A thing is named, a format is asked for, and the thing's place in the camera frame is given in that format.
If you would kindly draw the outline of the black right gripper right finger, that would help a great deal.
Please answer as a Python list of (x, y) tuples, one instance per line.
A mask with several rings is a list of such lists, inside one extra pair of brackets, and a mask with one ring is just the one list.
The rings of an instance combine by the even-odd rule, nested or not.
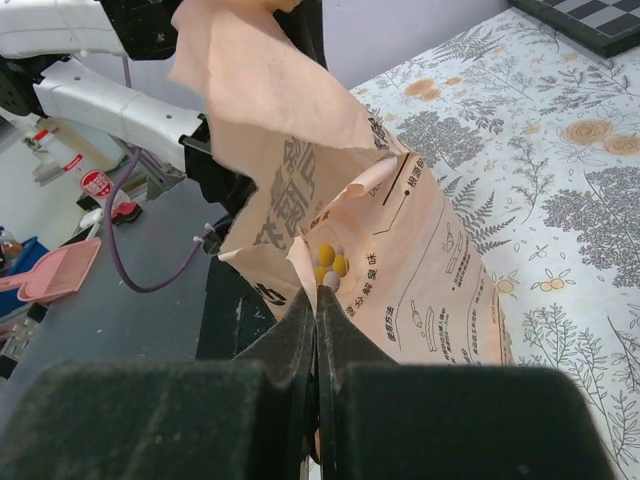
[(585, 400), (542, 367), (401, 365), (318, 293), (326, 479), (610, 479)]

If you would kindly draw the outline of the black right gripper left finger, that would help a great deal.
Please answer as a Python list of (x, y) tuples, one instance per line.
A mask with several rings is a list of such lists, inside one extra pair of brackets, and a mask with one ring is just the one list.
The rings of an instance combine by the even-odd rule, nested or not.
[(5, 479), (305, 479), (314, 315), (299, 293), (236, 358), (67, 362), (1, 437)]

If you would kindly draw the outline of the orange cat litter bag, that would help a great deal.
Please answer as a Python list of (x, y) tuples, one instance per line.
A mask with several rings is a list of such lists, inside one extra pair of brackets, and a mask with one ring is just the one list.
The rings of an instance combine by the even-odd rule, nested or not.
[(331, 289), (400, 363), (509, 365), (499, 295), (427, 162), (264, 1), (185, 1), (173, 80), (205, 100), (213, 158), (256, 186), (220, 251), (282, 317)]

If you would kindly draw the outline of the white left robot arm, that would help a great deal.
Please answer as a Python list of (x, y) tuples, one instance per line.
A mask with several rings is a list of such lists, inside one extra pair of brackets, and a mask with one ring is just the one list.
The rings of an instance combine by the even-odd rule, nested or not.
[(4, 1), (1, 116), (30, 133), (70, 120), (140, 147), (185, 171), (210, 155), (204, 114), (176, 107), (88, 69), (81, 57), (170, 58), (176, 1)]

